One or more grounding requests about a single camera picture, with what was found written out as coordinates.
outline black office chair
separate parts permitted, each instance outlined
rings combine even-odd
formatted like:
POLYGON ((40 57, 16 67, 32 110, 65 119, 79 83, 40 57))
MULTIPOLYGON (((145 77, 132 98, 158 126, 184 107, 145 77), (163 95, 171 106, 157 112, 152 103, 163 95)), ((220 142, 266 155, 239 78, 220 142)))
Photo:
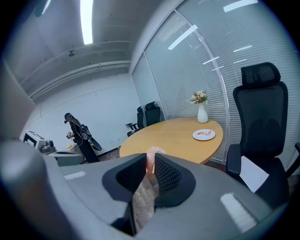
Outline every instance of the black office chair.
POLYGON ((246 156, 269 174, 256 191, 271 207, 288 201, 289 177, 300 165, 300 157, 287 172, 278 156, 285 143, 288 91, 280 82, 278 69, 269 62, 242 67, 242 86, 234 89, 233 97, 240 114, 240 144, 228 150, 226 172, 240 178, 241 156, 246 156))
POLYGON ((151 102, 145 106, 147 126, 160 122, 160 107, 156 107, 154 103, 151 102))
POLYGON ((144 118, 143 109, 140 106, 140 107, 137 108, 137 123, 132 124, 132 122, 131 122, 131 123, 126 124, 126 126, 131 128, 131 131, 127 133, 128 137, 131 136, 133 133, 135 133, 135 132, 137 132, 137 131, 144 128, 143 118, 144 118))

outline fluorescent light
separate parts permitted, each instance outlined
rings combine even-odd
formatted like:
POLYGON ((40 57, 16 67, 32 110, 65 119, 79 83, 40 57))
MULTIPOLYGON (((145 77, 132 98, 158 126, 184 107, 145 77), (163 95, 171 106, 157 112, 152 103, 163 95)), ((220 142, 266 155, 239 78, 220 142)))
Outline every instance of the fluorescent light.
POLYGON ((218 59, 218 58, 219 58, 219 57, 216 57, 216 58, 213 58, 213 59, 211 59, 211 60, 208 60, 207 62, 204 62, 203 65, 206 64, 206 63, 208 63, 208 62, 213 61, 214 59, 218 59))
POLYGON ((168 49, 172 50, 174 47, 176 47, 182 40, 184 40, 188 35, 190 35, 193 31, 195 31, 198 27, 196 25, 191 26, 188 30, 186 30, 179 38, 173 42, 168 49))
POLYGON ((239 61, 236 61, 234 63, 238 63, 238 62, 243 62, 243 61, 246 61, 247 59, 243 59, 243 60, 239 60, 239 61))
POLYGON ((93 0, 80 0, 81 29, 85 45, 93 43, 92 10, 93 0))
POLYGON ((43 15, 44 12, 46 11, 46 9, 49 7, 50 2, 51 2, 51 0, 47 0, 41 15, 43 15))
POLYGON ((235 53, 235 52, 237 52, 237 51, 244 50, 244 49, 247 49, 247 48, 250 48, 250 47, 252 47, 252 45, 249 45, 249 46, 247 46, 247 47, 239 48, 239 49, 237 49, 237 50, 234 50, 233 52, 235 53))
MULTIPOLYGON (((218 67, 218 69, 219 69, 219 68, 223 68, 223 67, 224 67, 224 66, 218 67)), ((215 70, 216 70, 216 69, 213 69, 212 71, 215 71, 215 70)))
POLYGON ((254 3, 258 3, 258 0, 241 0, 238 2, 234 2, 232 4, 229 4, 227 6, 224 7, 224 11, 227 13, 231 10, 234 10, 236 8, 240 8, 249 4, 254 4, 254 3))

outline white paper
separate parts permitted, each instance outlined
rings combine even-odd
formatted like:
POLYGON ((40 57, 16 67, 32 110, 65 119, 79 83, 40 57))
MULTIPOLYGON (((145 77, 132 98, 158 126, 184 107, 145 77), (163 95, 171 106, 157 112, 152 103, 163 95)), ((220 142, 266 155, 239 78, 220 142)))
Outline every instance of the white paper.
POLYGON ((246 183, 251 192, 255 193, 259 187, 266 181, 268 174, 255 165, 245 156, 241 157, 240 177, 246 183))

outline ceiling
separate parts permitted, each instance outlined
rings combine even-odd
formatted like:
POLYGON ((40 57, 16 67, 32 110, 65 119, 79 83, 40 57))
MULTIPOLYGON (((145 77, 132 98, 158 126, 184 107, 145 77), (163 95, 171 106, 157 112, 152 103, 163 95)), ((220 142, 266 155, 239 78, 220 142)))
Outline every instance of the ceiling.
POLYGON ((87 65, 130 60, 132 44, 159 0, 94 0, 93 44, 84 45, 80 0, 52 0, 15 28, 4 58, 30 94, 52 79, 87 65))

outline round table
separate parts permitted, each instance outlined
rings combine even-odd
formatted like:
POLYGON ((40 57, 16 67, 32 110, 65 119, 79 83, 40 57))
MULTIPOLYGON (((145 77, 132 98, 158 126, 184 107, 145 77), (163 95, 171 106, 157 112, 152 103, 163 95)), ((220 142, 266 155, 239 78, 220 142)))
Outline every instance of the round table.
POLYGON ((166 154, 194 163, 206 163, 218 150, 223 139, 223 130, 214 120, 199 123, 197 118, 177 118, 159 122, 132 134, 122 144, 120 156, 145 153, 151 146, 158 146, 166 154), (200 129, 211 129, 216 136, 199 141, 192 134, 200 129))

